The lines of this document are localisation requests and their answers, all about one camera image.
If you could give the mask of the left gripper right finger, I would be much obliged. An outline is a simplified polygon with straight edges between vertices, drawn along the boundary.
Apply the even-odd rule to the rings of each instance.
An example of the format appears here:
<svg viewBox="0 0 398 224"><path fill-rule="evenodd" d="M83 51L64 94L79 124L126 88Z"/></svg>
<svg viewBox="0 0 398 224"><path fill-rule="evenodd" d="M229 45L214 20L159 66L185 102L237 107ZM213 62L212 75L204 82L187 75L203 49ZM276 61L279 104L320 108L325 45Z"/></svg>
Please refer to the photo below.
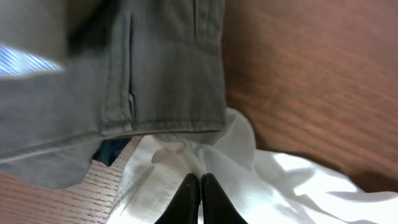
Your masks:
<svg viewBox="0 0 398 224"><path fill-rule="evenodd" d="M204 224L248 224L211 173L201 178L201 199Z"/></svg>

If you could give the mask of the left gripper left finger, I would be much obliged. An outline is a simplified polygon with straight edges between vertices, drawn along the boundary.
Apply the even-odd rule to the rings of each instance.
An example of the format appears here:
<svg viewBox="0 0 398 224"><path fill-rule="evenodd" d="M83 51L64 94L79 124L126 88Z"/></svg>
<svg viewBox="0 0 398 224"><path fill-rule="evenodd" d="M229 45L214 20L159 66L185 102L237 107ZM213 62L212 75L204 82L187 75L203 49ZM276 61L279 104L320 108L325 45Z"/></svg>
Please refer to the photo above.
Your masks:
<svg viewBox="0 0 398 224"><path fill-rule="evenodd" d="M189 173L155 224L197 224L200 202L198 177Z"/></svg>

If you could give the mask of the white t-shirt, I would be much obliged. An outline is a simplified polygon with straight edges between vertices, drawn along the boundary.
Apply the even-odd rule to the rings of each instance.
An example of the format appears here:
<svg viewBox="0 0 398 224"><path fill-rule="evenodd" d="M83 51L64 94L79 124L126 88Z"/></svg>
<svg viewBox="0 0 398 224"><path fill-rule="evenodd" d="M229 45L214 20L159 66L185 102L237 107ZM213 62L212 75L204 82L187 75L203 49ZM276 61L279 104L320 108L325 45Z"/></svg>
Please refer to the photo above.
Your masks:
<svg viewBox="0 0 398 224"><path fill-rule="evenodd" d="M227 109L225 130L153 134L121 176L109 223L154 223L187 174L211 173L248 223L396 223L397 194L367 193L316 162L258 150L249 121Z"/></svg>

